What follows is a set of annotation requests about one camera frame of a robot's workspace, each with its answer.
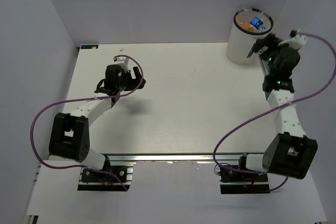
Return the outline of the small blue water bottle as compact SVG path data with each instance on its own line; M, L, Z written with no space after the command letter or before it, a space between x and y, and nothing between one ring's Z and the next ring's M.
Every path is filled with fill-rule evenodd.
M265 31L266 27L264 26L264 22L262 19L258 18L257 16L255 16L250 22L250 29L251 31Z

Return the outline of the orange juice bottle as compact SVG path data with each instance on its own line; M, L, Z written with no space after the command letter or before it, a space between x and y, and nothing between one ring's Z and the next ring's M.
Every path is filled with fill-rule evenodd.
M250 31L250 32L255 31L254 27L250 23L239 23L239 26L246 31Z

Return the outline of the clear plastic bottle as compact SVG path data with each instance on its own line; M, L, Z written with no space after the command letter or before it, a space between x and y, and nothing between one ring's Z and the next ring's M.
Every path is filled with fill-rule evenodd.
M249 7L249 6L244 6L241 9L241 12L243 12L245 15L252 15L252 16L264 15L264 16L267 16L267 14L265 12L263 12L261 9L254 8L254 7Z

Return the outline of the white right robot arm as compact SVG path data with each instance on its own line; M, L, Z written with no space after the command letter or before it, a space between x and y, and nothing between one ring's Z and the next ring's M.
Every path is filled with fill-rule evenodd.
M263 154L245 154L237 168L238 177L247 182L258 173L272 173L303 179L317 152L317 141L307 137L294 106L292 71L300 61L298 50L305 36L288 40L274 34L257 39L250 53L258 53L264 73L262 90L271 107L276 136Z

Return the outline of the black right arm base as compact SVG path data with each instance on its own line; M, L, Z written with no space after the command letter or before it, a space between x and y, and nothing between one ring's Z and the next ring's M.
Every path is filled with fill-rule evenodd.
M214 172L220 177L220 193L222 195L269 194L270 188L267 174L246 174L227 170L218 164Z

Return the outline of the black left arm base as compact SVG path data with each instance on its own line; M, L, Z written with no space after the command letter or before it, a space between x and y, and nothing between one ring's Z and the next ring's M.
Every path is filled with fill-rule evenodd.
M111 162L111 173L102 174L89 169L82 169L78 181L78 191L126 191L130 188L132 162Z

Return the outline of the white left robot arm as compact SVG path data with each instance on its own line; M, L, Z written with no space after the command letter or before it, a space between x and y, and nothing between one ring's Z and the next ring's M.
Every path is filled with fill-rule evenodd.
M109 158L90 147L89 129L98 117L117 103L123 91L131 92L144 87L141 67L133 67L133 73L134 77L126 61L118 60L108 65L92 100L71 112L56 114L49 142L50 155L70 159L86 169L92 169L98 181L108 180L111 175Z

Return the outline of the white bin with black rim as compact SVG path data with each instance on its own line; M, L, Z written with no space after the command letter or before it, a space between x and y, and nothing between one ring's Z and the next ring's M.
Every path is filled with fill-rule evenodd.
M258 18L262 19L265 31L246 31L239 26L239 23L249 23L255 16L245 15L241 10L237 11L233 18L233 25L230 32L226 57L233 63L239 65L248 65L252 61L253 57L250 50L257 39L266 37L272 30L274 26L274 21L267 14L256 15Z

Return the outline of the black table corner label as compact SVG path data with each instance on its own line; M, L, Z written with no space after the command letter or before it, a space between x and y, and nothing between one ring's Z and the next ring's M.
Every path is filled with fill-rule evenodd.
M99 45L81 45L80 49L98 49Z

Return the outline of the aluminium table edge rail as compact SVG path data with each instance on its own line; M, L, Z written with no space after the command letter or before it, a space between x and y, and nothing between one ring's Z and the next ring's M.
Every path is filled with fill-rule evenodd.
M142 161L182 161L189 156L202 156L202 153L146 153L147 149L141 147L140 142L123 141L118 142L116 153L98 153L90 148L88 139L77 140L65 136L60 140L50 140L49 153L76 162L70 166L52 166L45 163L37 152L35 143L31 140L31 147L39 162L51 169L69 169L75 167L87 168L96 172L106 171L111 159L110 156L139 156Z

